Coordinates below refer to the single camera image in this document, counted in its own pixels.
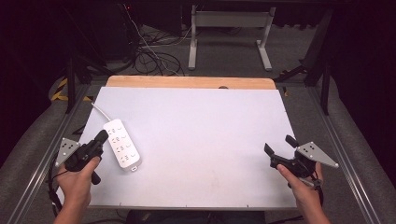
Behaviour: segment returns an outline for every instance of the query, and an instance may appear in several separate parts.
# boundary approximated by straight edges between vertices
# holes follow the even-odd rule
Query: hand
[[[94,157],[79,172],[66,172],[64,164],[59,169],[56,180],[64,192],[64,206],[55,223],[79,223],[85,209],[91,202],[91,176],[99,165],[100,158]]]
[[[296,199],[297,208],[303,214],[307,223],[330,223],[321,208],[318,191],[313,187],[309,187],[298,179],[285,166],[279,164],[276,169],[285,177],[291,185],[294,197]],[[318,179],[323,180],[320,163],[316,164]]]

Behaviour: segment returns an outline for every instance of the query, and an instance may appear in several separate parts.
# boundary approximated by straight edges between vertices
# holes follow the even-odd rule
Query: black handle
[[[95,171],[93,171],[91,178],[92,178],[91,182],[92,182],[94,185],[99,184],[100,181],[102,180],[102,179],[99,177],[99,175],[98,175]]]

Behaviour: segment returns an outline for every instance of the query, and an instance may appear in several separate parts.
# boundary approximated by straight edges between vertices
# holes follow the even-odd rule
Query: power strip
[[[142,161],[122,121],[113,119],[104,125],[104,129],[120,167],[125,171],[136,171]]]

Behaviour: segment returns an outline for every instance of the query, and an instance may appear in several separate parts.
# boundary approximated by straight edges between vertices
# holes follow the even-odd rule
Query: white board
[[[295,208],[263,150],[267,143],[277,155],[293,157],[285,137],[294,134],[278,91],[103,87],[95,104],[122,120],[142,164],[123,171],[106,142],[91,206]],[[93,109],[79,142],[91,141],[106,122]]]

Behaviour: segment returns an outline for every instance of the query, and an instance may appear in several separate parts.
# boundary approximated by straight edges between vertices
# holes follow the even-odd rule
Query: metal stand
[[[191,11],[191,44],[189,69],[195,69],[197,43],[196,27],[264,27],[261,40],[257,40],[257,47],[262,56],[262,63],[266,71],[272,71],[272,66],[265,50],[268,34],[275,16],[275,7],[269,12],[225,12],[225,11]]]

